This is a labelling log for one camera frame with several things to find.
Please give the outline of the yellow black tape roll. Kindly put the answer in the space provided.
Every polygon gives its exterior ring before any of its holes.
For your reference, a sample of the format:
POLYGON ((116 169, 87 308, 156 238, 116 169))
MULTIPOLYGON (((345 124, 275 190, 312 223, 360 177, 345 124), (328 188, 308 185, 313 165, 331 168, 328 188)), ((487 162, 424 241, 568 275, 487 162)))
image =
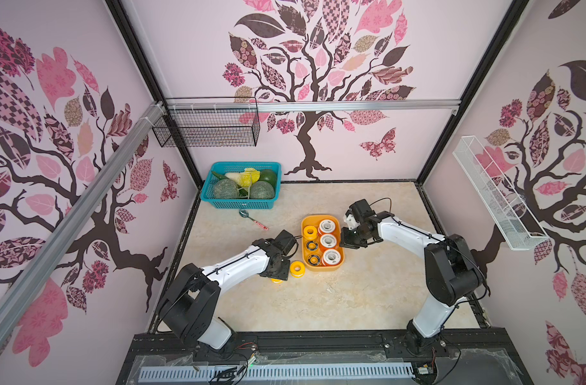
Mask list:
POLYGON ((315 252, 316 250, 318 250, 318 248, 319 248, 319 245, 318 245, 316 242, 309 241, 309 242, 307 242, 307 244, 306 244, 306 249, 307 249, 309 252, 315 252))
POLYGON ((308 263, 311 266, 320 266, 321 265, 321 258, 316 254, 312 254, 308 257, 308 263))

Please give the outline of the orange white sealing tape roll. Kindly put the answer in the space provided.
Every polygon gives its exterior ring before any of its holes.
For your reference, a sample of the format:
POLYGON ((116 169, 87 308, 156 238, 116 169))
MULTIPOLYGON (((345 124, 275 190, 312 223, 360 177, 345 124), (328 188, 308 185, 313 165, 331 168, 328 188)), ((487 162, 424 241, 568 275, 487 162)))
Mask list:
POLYGON ((338 241, 333 234, 323 234, 319 239, 320 250, 335 249, 337 246, 338 241))
POLYGON ((319 223, 319 233, 323 234, 334 234, 337 230, 336 223, 331 219, 323 219, 319 223))
POLYGON ((322 263, 324 266, 338 266, 342 261, 341 253, 336 249, 328 249, 323 252, 322 263))

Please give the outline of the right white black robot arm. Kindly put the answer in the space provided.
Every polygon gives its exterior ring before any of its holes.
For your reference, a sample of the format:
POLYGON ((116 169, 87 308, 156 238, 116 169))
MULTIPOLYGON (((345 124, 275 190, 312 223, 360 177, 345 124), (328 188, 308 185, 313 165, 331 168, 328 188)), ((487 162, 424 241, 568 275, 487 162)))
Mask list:
POLYGON ((339 244, 343 248, 358 250, 392 242, 424 260, 429 296, 408 322, 405 346, 414 356, 430 351, 456 307, 485 285, 485 275, 466 240, 457 234, 447 237, 428 233, 387 211, 377 213, 365 199, 349 206, 345 222, 339 244))

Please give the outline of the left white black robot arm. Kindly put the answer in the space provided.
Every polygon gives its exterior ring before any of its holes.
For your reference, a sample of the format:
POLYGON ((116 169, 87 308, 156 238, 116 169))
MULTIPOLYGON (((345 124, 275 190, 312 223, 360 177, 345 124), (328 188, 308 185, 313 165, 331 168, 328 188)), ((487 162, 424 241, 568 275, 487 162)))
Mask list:
POLYGON ((283 230, 215 265, 183 266, 156 307, 160 324, 186 346, 224 350, 232 345, 234 331, 214 316, 220 296, 253 276, 286 281, 297 248, 297 238, 283 230))

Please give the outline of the green pumpkin right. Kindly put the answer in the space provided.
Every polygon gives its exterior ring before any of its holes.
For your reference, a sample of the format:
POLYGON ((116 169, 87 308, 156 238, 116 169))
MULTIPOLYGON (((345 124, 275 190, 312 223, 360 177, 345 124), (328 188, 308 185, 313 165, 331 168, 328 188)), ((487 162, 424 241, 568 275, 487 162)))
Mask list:
POLYGON ((249 188, 251 200, 271 200, 275 198, 275 188, 267 181, 257 181, 249 188))

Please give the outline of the green pumpkin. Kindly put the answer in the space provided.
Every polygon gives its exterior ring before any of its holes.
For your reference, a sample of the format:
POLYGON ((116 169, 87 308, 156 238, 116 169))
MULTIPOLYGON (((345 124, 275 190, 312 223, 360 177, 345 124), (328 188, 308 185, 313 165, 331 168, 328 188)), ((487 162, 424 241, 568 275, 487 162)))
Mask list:
POLYGON ((249 188, 251 200, 271 200, 275 198, 275 188, 267 181, 257 181, 249 188))
POLYGON ((240 197, 239 187, 235 181, 228 178, 219 180, 213 185, 212 199, 236 200, 240 197))

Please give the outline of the green round fruit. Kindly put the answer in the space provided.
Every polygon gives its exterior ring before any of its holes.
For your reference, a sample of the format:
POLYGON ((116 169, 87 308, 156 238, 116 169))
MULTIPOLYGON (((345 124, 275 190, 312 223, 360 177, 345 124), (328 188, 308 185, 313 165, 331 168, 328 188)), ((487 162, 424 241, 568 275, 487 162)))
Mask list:
POLYGON ((264 181, 276 189, 278 184, 278 174, 273 169, 264 169, 260 171, 259 181, 264 181))

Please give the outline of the yellow white vegetable toy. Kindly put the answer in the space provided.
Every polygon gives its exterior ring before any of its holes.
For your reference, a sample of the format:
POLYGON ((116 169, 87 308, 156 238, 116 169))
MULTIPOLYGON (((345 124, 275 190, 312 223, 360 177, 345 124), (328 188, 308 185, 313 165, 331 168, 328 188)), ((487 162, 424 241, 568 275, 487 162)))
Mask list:
POLYGON ((225 177, 234 181, 241 188, 249 188, 259 179, 260 171, 255 168, 246 168, 240 173, 226 173, 225 177))

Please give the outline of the green pumpkin left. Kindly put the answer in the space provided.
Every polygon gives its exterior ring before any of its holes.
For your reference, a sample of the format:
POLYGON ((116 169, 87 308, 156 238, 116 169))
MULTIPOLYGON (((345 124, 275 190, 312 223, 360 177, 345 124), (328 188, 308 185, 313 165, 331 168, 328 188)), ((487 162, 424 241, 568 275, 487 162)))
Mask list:
POLYGON ((240 197, 239 187, 235 181, 228 178, 219 180, 213 185, 212 199, 236 200, 240 197))

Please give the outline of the teal plastic basket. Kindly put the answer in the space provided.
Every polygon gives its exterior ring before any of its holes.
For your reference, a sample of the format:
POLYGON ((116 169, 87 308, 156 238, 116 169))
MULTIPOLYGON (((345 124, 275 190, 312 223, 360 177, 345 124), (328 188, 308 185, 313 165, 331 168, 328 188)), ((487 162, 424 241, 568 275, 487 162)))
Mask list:
POLYGON ((280 163, 221 161, 214 163, 201 200, 216 209, 270 210, 280 191, 280 163))

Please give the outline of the aluminium rail on back wall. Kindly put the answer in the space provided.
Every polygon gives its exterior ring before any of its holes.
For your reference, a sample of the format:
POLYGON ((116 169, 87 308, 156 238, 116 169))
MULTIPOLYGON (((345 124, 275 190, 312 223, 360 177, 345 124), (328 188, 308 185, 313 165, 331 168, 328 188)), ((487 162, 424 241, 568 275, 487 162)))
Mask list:
POLYGON ((352 111, 398 111, 398 110, 458 110, 461 101, 457 99, 404 99, 404 100, 370 100, 370 101, 310 101, 310 102, 269 102, 259 103, 249 98, 244 103, 235 103, 225 98, 185 98, 167 99, 170 109, 180 111, 189 109, 212 110, 249 110, 259 113, 267 112, 352 112, 352 111))

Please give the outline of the aluminium rail on wall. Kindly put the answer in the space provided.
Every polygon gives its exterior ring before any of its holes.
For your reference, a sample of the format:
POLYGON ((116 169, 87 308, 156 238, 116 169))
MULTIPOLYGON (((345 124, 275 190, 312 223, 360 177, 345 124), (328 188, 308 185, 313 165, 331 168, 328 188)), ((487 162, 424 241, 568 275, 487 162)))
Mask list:
POLYGON ((244 103, 235 103, 225 98, 185 98, 167 99, 170 109, 180 111, 189 109, 212 110, 249 110, 259 113, 267 112, 352 112, 352 111, 398 111, 398 110, 458 110, 461 101, 457 99, 404 99, 404 100, 370 100, 370 101, 310 101, 310 102, 269 102, 259 103, 249 98, 244 103))
POLYGON ((165 113, 163 102, 149 105, 119 149, 111 155, 102 170, 96 174, 94 181, 48 237, 35 258, 18 275, 17 281, 5 292, 0 300, 0 349, 18 324, 19 319, 34 301, 35 296, 44 287, 47 279, 70 248, 71 243, 79 236, 91 214, 103 197, 108 194, 115 179, 126 167, 135 150, 148 136, 154 123, 165 113))

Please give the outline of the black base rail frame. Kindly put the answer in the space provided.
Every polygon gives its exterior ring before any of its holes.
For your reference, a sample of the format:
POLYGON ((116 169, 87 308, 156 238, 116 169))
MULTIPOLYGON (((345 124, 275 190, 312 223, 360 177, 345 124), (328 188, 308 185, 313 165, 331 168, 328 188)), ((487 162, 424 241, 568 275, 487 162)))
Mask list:
MULTIPOLYGON (((243 343, 256 343, 258 351, 266 353, 307 353, 333 351, 381 351, 389 358, 406 358, 403 330, 332 330, 332 331, 257 331, 241 332, 243 343)), ((498 327, 474 329, 445 329, 442 332, 451 346, 469 348, 503 348, 515 364, 516 374, 524 384, 533 381, 515 349, 506 329, 498 327)), ((139 334, 132 339, 126 358, 116 380, 127 384, 132 365, 138 356, 190 356, 201 359, 221 359, 222 356, 204 346, 185 346, 175 335, 139 334)))

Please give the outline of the aluminium rail on left wall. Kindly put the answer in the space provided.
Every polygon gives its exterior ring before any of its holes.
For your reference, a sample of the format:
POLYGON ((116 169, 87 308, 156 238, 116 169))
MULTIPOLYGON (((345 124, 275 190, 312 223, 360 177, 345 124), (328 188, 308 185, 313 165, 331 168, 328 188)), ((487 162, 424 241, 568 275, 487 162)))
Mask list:
POLYGON ((154 123, 165 113, 163 102, 149 105, 119 149, 111 155, 102 170, 96 174, 94 181, 48 237, 35 258, 18 275, 17 281, 5 292, 0 300, 0 349, 18 324, 19 319, 34 301, 35 296, 44 287, 47 279, 70 248, 71 243, 79 236, 91 214, 103 197, 108 194, 115 179, 126 167, 135 150, 148 136, 154 123))

